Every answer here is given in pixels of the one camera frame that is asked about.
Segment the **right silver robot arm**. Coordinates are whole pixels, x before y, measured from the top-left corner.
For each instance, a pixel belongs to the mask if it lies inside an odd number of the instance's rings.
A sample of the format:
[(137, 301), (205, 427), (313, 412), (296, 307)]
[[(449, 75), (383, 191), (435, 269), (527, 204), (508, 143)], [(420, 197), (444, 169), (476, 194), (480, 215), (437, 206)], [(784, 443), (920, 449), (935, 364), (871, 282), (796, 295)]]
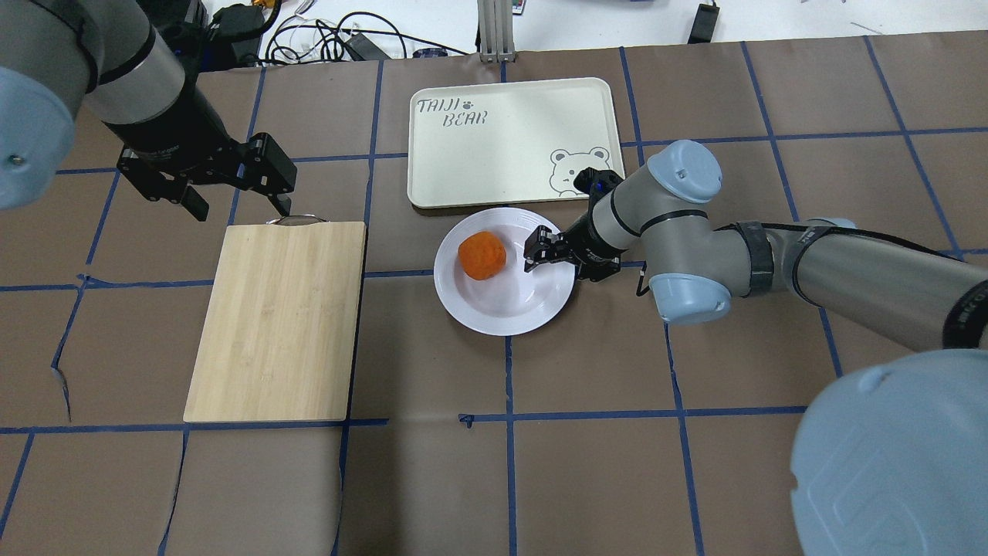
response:
[(725, 316), (736, 298), (787, 291), (909, 348), (844, 374), (806, 408), (790, 494), (806, 555), (986, 553), (986, 269), (847, 219), (709, 224), (722, 173), (675, 141), (628, 178), (584, 168), (588, 210), (539, 226), (526, 271), (570, 263), (579, 280), (645, 248), (647, 292), (670, 325)]

